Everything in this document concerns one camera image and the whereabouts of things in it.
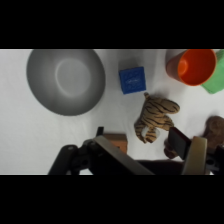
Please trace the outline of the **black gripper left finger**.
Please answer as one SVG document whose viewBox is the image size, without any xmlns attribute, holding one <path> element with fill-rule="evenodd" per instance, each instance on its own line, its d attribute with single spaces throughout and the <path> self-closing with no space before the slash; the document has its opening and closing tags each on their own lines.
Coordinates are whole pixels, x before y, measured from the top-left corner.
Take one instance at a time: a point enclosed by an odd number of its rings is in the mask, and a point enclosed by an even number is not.
<svg viewBox="0 0 224 224">
<path fill-rule="evenodd" d="M 153 175 L 153 172 L 122 152 L 104 136 L 99 127 L 96 136 L 80 147 L 63 146 L 56 156 L 49 175 L 79 175 L 88 169 L 93 175 Z"/>
</svg>

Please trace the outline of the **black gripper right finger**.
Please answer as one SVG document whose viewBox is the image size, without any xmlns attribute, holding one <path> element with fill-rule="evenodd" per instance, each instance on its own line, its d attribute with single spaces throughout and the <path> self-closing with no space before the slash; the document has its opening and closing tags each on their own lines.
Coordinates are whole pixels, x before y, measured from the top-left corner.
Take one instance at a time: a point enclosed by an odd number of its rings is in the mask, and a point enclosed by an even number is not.
<svg viewBox="0 0 224 224">
<path fill-rule="evenodd" d="M 210 171 L 214 175 L 224 175 L 224 147 L 218 145 L 208 151 L 208 140 L 195 136 L 192 140 L 173 127 L 169 130 L 168 143 L 172 150 L 184 161 L 182 174 L 203 175 Z"/>
</svg>

